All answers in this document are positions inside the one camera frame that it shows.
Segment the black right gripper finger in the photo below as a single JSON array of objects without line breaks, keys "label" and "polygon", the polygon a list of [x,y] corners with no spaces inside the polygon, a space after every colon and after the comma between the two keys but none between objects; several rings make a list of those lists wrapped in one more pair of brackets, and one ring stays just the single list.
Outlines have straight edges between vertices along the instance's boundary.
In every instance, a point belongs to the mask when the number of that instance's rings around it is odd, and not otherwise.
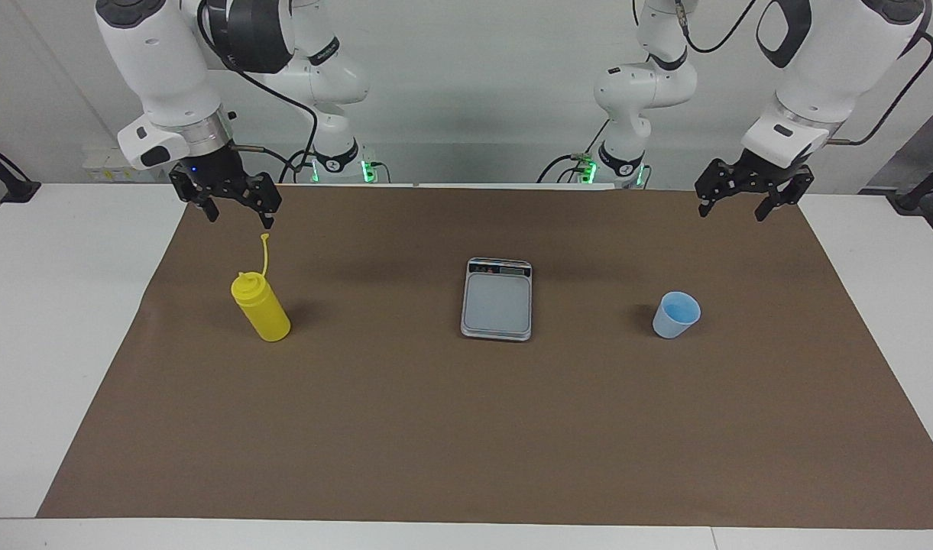
[{"label": "black right gripper finger", "polygon": [[237,178],[232,184],[233,199],[239,205],[252,209],[259,216],[264,230],[271,230],[274,226],[274,216],[280,209],[282,198],[273,178],[267,172]]},{"label": "black right gripper finger", "polygon": [[212,199],[211,192],[205,191],[195,183],[195,180],[188,174],[184,166],[175,166],[168,173],[170,184],[172,184],[177,198],[185,203],[194,205],[195,208],[204,213],[208,222],[217,222],[219,210]]}]

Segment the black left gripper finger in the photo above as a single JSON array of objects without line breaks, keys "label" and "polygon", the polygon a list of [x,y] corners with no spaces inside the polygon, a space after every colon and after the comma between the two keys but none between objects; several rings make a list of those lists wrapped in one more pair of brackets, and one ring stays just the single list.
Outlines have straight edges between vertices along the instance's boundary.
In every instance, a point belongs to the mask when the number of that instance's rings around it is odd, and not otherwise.
[{"label": "black left gripper finger", "polygon": [[712,160],[694,185],[696,195],[700,199],[699,215],[707,217],[716,202],[745,193],[749,180],[749,167],[738,163],[725,163],[722,159]]},{"label": "black left gripper finger", "polygon": [[766,195],[755,209],[757,222],[763,222],[774,209],[784,205],[797,205],[799,200],[811,188],[815,180],[812,171],[795,171],[791,179],[778,183],[776,180],[766,179],[764,190]]}]

